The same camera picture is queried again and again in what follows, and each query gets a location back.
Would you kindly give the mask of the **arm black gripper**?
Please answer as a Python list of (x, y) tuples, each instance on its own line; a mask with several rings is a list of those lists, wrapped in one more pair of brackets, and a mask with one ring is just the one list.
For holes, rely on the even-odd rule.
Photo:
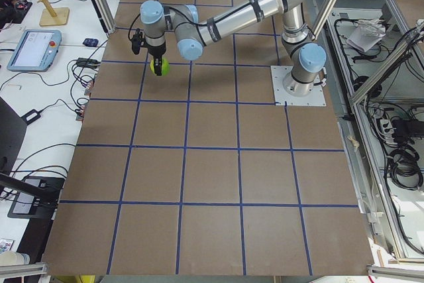
[(153, 70), (154, 73), (157, 74), (157, 76), (162, 76), (163, 75), (163, 55), (166, 53), (166, 44), (162, 43), (158, 46), (154, 46), (154, 45), (150, 45), (147, 44), (146, 45), (147, 49), (148, 49), (148, 53), (153, 57)]

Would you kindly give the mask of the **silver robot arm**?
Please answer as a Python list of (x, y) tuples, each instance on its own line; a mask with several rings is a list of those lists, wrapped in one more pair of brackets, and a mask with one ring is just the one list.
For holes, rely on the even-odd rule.
[(206, 46), (250, 25), (261, 23), (268, 17), (281, 14), (282, 44), (293, 62), (290, 73), (283, 80), (283, 87), (292, 96), (304, 97), (311, 92), (327, 55), (311, 39), (311, 32), (303, 18), (303, 1), (246, 0), (220, 15), (199, 22), (194, 5), (171, 7), (147, 0), (140, 6), (142, 28), (137, 29), (129, 40), (134, 54), (138, 54), (141, 48), (147, 49), (152, 56), (153, 72), (163, 76), (166, 73), (164, 33), (167, 30), (174, 32), (180, 56), (194, 61), (203, 54)]

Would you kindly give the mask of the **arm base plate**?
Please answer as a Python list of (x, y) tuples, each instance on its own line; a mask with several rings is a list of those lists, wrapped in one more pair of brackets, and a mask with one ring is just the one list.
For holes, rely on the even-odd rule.
[(277, 106), (325, 107), (322, 80), (319, 73), (314, 82), (301, 84), (292, 78), (292, 66), (270, 66), (274, 103)]

